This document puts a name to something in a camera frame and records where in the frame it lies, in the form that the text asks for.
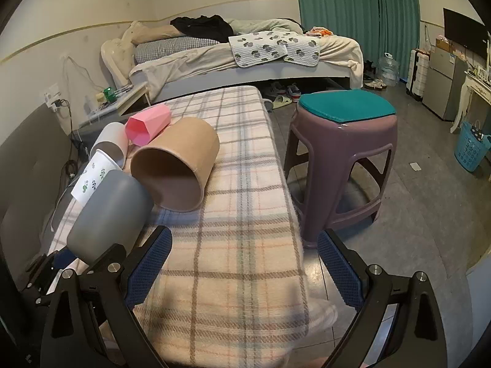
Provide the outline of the teal stool cushion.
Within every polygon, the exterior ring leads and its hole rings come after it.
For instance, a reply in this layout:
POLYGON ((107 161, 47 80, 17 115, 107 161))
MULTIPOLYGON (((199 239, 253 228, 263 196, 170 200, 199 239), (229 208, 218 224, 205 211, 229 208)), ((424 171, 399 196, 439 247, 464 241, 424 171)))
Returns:
POLYGON ((367 121, 396 114, 386 99, 366 90, 329 90, 305 94, 299 106, 335 123, 367 121))

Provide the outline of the purple plastic stool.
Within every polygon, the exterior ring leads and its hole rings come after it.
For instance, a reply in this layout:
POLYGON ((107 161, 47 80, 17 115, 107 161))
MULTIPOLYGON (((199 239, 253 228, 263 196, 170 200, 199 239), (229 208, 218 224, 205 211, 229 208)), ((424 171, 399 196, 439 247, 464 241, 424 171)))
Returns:
POLYGON ((339 124, 315 116, 297 103, 289 127, 284 173, 300 164, 308 165, 304 197, 294 201, 305 247, 316 247, 324 230, 378 217, 397 141, 396 114, 339 124), (379 193, 365 205, 340 213, 337 208, 356 164, 373 178, 379 193))

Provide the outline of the black clothing pile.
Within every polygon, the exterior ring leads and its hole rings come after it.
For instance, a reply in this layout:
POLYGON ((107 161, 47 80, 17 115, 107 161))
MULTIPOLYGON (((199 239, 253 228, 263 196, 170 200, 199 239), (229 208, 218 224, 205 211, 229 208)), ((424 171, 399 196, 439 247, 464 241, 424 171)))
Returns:
POLYGON ((229 42, 229 38, 234 36, 232 27, 219 15, 211 17, 201 15, 197 18, 176 17, 170 21, 170 24, 186 36, 212 39, 219 43, 229 42))

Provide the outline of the black television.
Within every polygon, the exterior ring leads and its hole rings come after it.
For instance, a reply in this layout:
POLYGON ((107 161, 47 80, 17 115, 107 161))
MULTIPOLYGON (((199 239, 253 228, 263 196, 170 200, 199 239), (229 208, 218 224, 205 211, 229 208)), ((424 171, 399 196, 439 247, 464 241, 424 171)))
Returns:
POLYGON ((443 9, 444 36, 449 41, 481 56, 487 57, 488 32, 484 25, 448 8, 443 9))

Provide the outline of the water jug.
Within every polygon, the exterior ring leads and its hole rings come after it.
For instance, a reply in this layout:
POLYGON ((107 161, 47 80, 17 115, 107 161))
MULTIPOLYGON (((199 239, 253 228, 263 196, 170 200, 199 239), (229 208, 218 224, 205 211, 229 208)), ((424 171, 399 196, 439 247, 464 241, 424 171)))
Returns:
POLYGON ((377 76, 386 86, 395 86, 399 81, 400 64, 393 55, 385 52, 379 59, 377 76))

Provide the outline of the patterned white mat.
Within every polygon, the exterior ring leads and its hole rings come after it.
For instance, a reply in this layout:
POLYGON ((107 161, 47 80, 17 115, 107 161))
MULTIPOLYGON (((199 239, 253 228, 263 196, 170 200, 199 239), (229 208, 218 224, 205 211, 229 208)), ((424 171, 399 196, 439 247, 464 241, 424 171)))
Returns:
POLYGON ((231 36, 229 44, 235 63, 241 68, 282 60, 316 67, 320 44, 315 37, 293 32, 264 31, 231 36))

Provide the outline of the bed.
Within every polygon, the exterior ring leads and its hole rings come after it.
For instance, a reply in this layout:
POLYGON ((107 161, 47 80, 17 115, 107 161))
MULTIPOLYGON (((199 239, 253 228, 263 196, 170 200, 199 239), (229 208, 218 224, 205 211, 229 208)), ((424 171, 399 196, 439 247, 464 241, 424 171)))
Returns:
POLYGON ((364 58, 345 36, 303 33, 289 19, 222 21, 224 42, 200 28, 195 35, 174 24, 149 28, 135 21, 104 42, 102 60, 119 87, 143 85, 152 102, 254 82, 346 78, 362 86, 364 58))

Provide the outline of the brown paper cup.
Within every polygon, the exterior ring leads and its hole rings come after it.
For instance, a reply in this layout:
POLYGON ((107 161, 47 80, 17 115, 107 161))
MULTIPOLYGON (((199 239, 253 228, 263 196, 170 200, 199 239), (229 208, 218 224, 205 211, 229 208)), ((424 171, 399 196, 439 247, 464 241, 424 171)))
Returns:
POLYGON ((164 209, 189 212, 200 207, 220 150, 213 126, 183 117, 169 125, 131 158, 131 175, 164 209))

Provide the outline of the white suitcase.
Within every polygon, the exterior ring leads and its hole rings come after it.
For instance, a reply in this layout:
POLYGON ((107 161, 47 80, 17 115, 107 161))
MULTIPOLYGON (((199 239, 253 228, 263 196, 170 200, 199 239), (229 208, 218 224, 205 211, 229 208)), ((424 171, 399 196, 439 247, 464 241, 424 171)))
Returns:
POLYGON ((423 100, 424 88, 429 70, 430 55, 419 49, 413 49, 410 53, 409 72, 406 82, 406 93, 416 101, 423 100))

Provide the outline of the checked grey pillow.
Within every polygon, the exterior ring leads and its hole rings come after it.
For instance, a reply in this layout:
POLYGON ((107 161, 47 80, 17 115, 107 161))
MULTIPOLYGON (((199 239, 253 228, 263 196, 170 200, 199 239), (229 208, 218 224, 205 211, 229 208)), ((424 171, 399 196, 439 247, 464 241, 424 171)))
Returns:
POLYGON ((135 47, 134 58, 136 64, 141 64, 160 59, 164 56, 170 56, 177 52, 215 46, 217 44, 219 42, 212 39, 178 36, 139 44, 135 47))

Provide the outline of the plaid blanket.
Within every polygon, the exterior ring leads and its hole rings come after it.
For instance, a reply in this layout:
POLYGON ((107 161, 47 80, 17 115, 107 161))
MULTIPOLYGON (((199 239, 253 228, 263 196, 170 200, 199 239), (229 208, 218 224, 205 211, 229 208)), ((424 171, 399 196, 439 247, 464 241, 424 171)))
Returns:
POLYGON ((221 148, 201 207, 156 208, 172 251, 134 313, 168 364, 280 367, 300 347, 333 347, 335 307, 314 297, 299 224, 259 91, 233 86, 168 102, 197 117, 221 148))

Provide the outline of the green can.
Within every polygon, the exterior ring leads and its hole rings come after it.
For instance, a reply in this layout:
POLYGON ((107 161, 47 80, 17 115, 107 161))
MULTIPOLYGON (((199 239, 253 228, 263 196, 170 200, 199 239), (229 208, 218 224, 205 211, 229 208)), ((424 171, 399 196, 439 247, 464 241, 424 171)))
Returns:
POLYGON ((105 96, 106 101, 109 103, 113 103, 117 100, 115 90, 110 86, 103 90, 103 94, 105 96))

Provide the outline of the white printed paper cup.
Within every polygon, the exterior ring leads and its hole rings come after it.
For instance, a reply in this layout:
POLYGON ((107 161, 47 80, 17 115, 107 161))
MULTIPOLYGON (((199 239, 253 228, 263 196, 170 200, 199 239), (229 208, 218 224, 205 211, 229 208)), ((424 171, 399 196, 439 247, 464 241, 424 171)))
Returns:
POLYGON ((84 206, 106 175, 121 167, 104 151, 96 150, 71 191, 76 201, 84 206))

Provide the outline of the grey plastic cup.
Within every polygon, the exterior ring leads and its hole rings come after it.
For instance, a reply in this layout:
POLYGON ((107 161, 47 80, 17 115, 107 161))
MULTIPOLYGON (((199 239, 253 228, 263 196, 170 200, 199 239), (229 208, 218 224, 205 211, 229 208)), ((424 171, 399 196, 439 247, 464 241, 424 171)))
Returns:
POLYGON ((68 249, 85 264, 94 264, 113 244, 127 256, 152 212, 149 192, 134 177, 112 170, 82 208, 70 233, 68 249))

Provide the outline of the green curtain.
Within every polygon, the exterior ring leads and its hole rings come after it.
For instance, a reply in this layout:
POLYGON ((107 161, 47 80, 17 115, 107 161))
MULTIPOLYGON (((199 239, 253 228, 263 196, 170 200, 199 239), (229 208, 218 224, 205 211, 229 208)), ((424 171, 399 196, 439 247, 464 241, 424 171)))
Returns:
POLYGON ((304 28, 328 28, 360 44, 374 64, 388 52, 406 79, 410 52, 419 46, 419 0, 298 0, 304 28))

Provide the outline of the small grey fridge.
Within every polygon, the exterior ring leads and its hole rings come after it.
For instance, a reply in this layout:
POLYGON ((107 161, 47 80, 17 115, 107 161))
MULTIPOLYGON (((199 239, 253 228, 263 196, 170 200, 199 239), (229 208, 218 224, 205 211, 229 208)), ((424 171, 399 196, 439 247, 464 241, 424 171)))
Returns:
POLYGON ((441 48, 430 55, 423 105, 442 121, 453 121, 457 115, 466 70, 468 62, 441 48))

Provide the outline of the blue laundry basket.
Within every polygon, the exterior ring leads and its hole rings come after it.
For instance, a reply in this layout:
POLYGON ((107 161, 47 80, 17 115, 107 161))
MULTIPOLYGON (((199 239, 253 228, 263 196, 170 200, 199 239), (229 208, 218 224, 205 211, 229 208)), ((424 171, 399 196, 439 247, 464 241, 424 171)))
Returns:
POLYGON ((460 165, 469 172, 474 172, 486 153, 490 151, 490 134, 464 121, 461 124, 454 156, 460 165))

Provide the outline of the white plastic cup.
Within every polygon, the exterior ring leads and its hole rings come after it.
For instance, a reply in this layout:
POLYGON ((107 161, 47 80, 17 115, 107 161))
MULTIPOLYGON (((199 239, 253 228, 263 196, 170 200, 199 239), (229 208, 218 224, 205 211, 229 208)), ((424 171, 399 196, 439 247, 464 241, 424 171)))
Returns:
POLYGON ((121 169, 126 162, 129 139, 126 136, 125 125, 119 122, 107 124, 100 135, 97 137, 94 146, 90 151, 90 158, 97 150, 107 154, 121 169))

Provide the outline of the white nightstand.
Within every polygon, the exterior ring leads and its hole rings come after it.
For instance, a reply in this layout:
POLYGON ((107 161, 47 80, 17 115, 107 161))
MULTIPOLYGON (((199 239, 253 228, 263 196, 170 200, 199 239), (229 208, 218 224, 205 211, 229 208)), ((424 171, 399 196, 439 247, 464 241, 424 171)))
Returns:
POLYGON ((85 121, 82 121, 78 127, 82 128, 85 125, 100 121, 102 118, 113 114, 123 116, 125 113, 128 113, 140 99, 143 99, 143 106, 151 105, 147 82, 134 86, 128 92, 121 94, 115 102, 110 103, 104 108, 95 110, 89 114, 85 121))

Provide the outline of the pink faceted cup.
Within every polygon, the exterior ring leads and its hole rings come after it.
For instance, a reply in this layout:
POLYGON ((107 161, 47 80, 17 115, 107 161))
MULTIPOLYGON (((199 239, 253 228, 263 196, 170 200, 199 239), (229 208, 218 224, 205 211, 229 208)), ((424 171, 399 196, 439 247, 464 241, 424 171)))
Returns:
POLYGON ((126 137, 137 146, 147 145, 170 124, 171 118, 171 110, 165 104, 148 107, 129 117, 126 137))

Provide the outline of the white dressing table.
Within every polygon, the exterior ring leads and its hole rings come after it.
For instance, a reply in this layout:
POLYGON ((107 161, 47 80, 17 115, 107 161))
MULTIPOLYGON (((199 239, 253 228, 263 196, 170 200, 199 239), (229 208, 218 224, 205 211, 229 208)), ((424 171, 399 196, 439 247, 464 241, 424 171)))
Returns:
MULTIPOLYGON (((461 124, 467 121, 484 134, 490 134, 490 85, 469 71, 466 71, 465 75, 458 112, 450 127, 450 133, 459 135, 461 124)), ((486 153, 486 156, 490 157, 490 151, 486 153)))

